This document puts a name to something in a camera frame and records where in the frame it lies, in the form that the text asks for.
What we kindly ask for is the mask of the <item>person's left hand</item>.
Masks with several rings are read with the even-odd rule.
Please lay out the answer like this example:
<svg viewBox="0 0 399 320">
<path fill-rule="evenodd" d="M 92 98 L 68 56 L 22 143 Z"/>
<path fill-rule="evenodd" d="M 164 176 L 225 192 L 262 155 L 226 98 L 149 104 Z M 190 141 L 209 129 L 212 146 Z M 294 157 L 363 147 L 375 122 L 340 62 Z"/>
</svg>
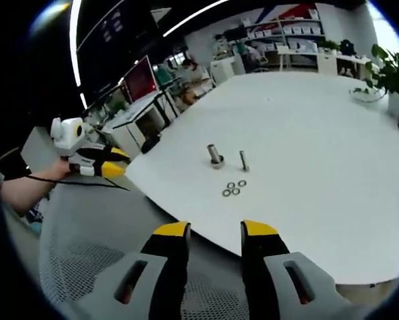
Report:
<svg viewBox="0 0 399 320">
<path fill-rule="evenodd" d="M 56 181 L 61 181 L 67 178 L 71 174 L 69 162 L 60 158 L 54 162 L 52 168 L 50 169 L 49 178 Z"/>
</svg>

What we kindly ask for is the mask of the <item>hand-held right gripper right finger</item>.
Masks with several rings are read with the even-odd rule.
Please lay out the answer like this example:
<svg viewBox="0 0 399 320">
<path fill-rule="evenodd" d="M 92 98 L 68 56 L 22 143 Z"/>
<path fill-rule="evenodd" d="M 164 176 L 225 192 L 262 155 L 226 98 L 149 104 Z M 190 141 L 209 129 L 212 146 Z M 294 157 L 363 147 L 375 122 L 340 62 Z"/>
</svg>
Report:
<svg viewBox="0 0 399 320">
<path fill-rule="evenodd" d="M 290 252 L 265 223 L 240 224 L 242 280 L 250 319 L 365 319 L 366 305 L 345 299 L 333 278 L 300 252 Z"/>
</svg>

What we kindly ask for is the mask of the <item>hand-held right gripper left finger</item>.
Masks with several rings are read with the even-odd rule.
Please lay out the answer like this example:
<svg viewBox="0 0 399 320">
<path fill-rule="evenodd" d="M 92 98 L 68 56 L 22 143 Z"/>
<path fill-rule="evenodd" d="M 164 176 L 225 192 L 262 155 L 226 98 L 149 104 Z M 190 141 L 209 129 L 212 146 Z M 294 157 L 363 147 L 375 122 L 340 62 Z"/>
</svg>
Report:
<svg viewBox="0 0 399 320">
<path fill-rule="evenodd" d="M 155 229 L 141 251 L 126 254 L 95 279 L 82 299 L 90 319 L 180 319 L 191 224 Z"/>
</svg>

